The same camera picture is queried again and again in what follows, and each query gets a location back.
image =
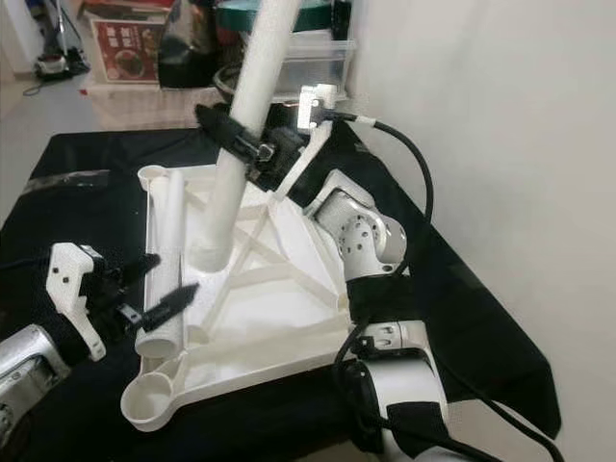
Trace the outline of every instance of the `white wall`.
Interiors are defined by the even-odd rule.
[[[616,460],[616,2],[356,8],[357,107],[415,139],[437,229],[551,361],[567,460]],[[409,154],[364,139],[423,204]],[[482,409],[455,413],[507,461],[548,460]]]
[[[43,38],[25,0],[0,0],[0,46],[13,72],[29,73],[42,53]]]

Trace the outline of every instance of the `floor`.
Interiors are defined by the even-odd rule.
[[[32,82],[0,84],[0,225],[53,135],[98,129],[88,99],[79,93],[82,79],[44,87],[27,97],[21,93]]]

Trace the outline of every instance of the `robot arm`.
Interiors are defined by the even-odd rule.
[[[409,309],[409,278],[397,275],[407,247],[404,229],[382,214],[357,183],[313,162],[332,126],[331,121],[315,121],[319,111],[313,114],[313,109],[332,109],[333,94],[330,86],[302,89],[297,120],[300,131],[310,132],[307,144],[285,128],[259,141],[213,109],[197,106],[196,114],[207,135],[246,164],[249,181],[279,199],[288,196],[334,239],[344,262],[351,320],[362,327],[349,345],[357,361],[342,368],[340,377],[345,393],[352,394],[349,399],[364,414],[387,422],[417,421],[412,428],[406,425],[409,431],[421,435],[435,427],[435,439],[447,439],[447,400],[425,325]],[[399,432],[359,418],[358,426],[367,430],[355,443],[385,460],[469,460],[426,441],[404,441]]]

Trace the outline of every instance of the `black cable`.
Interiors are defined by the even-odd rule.
[[[47,262],[49,262],[49,257],[24,258],[9,263],[3,263],[2,265],[0,265],[0,271],[16,270],[17,268],[30,267],[32,265],[37,265],[39,263],[43,264]]]
[[[543,436],[542,434],[534,431],[532,428],[524,425],[514,416],[509,414],[503,408],[501,408],[498,404],[493,402],[487,395],[483,392],[475,388],[469,381],[467,381],[464,377],[454,371],[447,362],[443,361],[443,358],[440,357],[434,350],[432,350],[432,354],[437,359],[437,361],[441,364],[443,369],[449,373],[458,383],[460,383],[464,388],[466,388],[473,396],[483,402],[486,406],[496,412],[504,421],[508,424],[522,432],[527,438],[530,438],[534,442],[543,446],[552,457],[554,462],[565,462],[560,450],[556,447],[556,445],[550,441],[548,438]]]
[[[339,119],[339,120],[347,120],[347,121],[373,121],[372,127],[376,130],[380,130],[381,132],[385,132],[388,135],[396,138],[402,144],[404,144],[410,151],[413,153],[417,164],[422,171],[423,181],[425,183],[425,208],[423,211],[423,226],[422,229],[417,233],[417,237],[413,241],[413,247],[409,248],[406,251],[406,255],[402,259],[402,262],[394,272],[395,275],[402,275],[404,270],[409,268],[411,270],[411,263],[417,260],[424,250],[424,247],[427,244],[427,238],[430,235],[431,224],[432,222],[432,212],[434,210],[434,184],[432,183],[432,175],[430,173],[430,169],[427,166],[427,162],[425,161],[424,155],[422,151],[420,151],[419,147],[414,144],[406,135],[396,130],[394,127],[391,127],[383,122],[379,122],[378,120],[368,119],[368,118],[359,118],[354,114],[347,113],[337,113],[333,111],[327,111],[324,113],[325,118],[329,119]]]
[[[33,87],[29,87],[24,90],[21,94],[24,96],[36,96],[40,93],[40,90],[43,87],[51,87],[52,85],[61,84],[64,80],[49,80],[45,82],[40,82],[39,84],[34,85]]]

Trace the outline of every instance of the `white pipe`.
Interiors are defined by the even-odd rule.
[[[257,138],[263,132],[300,4],[301,0],[263,0],[255,20],[231,117]],[[221,149],[203,233],[192,243],[189,256],[197,268],[216,272],[229,262],[245,185],[244,164]]]
[[[168,180],[167,200],[165,201],[163,229],[158,253],[161,264],[155,268],[150,285],[150,306],[157,305],[160,299],[180,286],[180,255],[184,233],[184,177],[173,171]],[[179,314],[151,332],[137,334],[135,350],[146,358],[170,358],[176,356],[184,347],[184,319]]]
[[[149,193],[152,198],[152,214],[154,216],[154,228],[156,242],[160,244],[165,229],[165,203],[169,191],[169,179],[167,176],[160,175],[150,181]]]

